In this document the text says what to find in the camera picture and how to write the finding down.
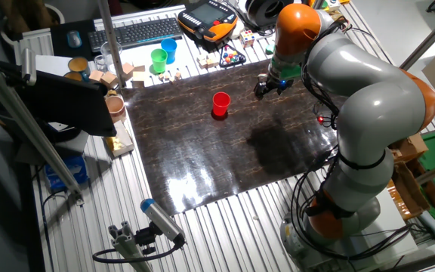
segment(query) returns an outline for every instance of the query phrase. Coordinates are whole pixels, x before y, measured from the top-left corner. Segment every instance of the dark wooden board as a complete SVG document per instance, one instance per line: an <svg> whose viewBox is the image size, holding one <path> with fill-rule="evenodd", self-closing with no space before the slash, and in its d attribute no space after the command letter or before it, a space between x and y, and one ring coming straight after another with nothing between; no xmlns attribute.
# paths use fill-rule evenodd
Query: dark wooden board
<svg viewBox="0 0 435 272"><path fill-rule="evenodd" d="M335 132L316 121L316 98L301 82L281 96L255 98L256 76L268 63L123 91L150 191L169 214L304 172L336 145ZM211 116L219 91L231 96L221 121Z"/></svg>

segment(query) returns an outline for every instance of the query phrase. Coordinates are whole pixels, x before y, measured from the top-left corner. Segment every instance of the blue container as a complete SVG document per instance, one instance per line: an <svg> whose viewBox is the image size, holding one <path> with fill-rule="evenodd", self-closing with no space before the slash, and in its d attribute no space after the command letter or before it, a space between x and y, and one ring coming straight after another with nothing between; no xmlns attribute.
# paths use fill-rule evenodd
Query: blue container
<svg viewBox="0 0 435 272"><path fill-rule="evenodd" d="M66 167L68 167L69 171L73 174L76 182L82 184L88 180L87 165L83 159L83 156L71 156L65 158L63 162L65 162ZM49 164L45 165L45 175L46 179L50 183L51 189L66 187L60 177L58 177L57 173L55 173L52 167L49 166Z"/></svg>
<svg viewBox="0 0 435 272"><path fill-rule="evenodd" d="M177 43L173 39L165 39L160 42L160 46L167 52L167 64L171 64L175 60L175 50Z"/></svg>

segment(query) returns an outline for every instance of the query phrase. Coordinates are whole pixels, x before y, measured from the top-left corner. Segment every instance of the keyboard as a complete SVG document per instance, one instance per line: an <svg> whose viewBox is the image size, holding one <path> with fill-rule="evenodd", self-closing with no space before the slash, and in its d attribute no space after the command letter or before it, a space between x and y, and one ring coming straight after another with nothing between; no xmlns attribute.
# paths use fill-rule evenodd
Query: keyboard
<svg viewBox="0 0 435 272"><path fill-rule="evenodd" d="M131 26L115 28L117 42L123 49L161 42L163 39L182 39L182 31L176 18L151 20ZM92 53L100 53L100 47L106 42L105 30L89 32Z"/></svg>

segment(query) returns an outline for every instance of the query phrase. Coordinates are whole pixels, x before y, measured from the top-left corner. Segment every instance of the green cup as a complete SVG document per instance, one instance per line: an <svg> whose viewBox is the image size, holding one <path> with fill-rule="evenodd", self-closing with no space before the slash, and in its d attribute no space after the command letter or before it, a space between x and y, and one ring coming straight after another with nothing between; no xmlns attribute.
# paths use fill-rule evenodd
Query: green cup
<svg viewBox="0 0 435 272"><path fill-rule="evenodd" d="M165 72L165 62L167 62L167 52L164 49L156 49L150 53L152 64L156 73Z"/></svg>

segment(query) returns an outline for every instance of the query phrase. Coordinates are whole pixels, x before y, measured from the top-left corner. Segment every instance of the red cup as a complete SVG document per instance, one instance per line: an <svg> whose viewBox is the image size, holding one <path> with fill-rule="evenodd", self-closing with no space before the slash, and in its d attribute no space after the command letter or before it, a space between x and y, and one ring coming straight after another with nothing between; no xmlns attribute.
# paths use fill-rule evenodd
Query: red cup
<svg viewBox="0 0 435 272"><path fill-rule="evenodd" d="M223 116L231 103L231 97L227 93L220 91L212 97L212 103L212 112L216 116Z"/></svg>

